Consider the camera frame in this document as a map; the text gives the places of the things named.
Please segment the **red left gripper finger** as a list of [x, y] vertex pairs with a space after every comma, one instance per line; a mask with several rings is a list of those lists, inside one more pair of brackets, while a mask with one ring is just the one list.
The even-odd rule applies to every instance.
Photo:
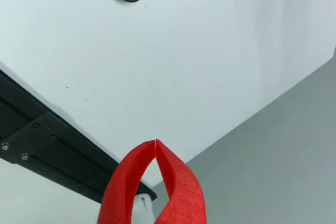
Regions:
[[155, 140], [132, 149], [114, 171], [104, 193], [97, 223], [131, 223], [141, 178], [155, 158]]
[[160, 140], [155, 154], [169, 196], [156, 223], [207, 223], [203, 191], [191, 169]]

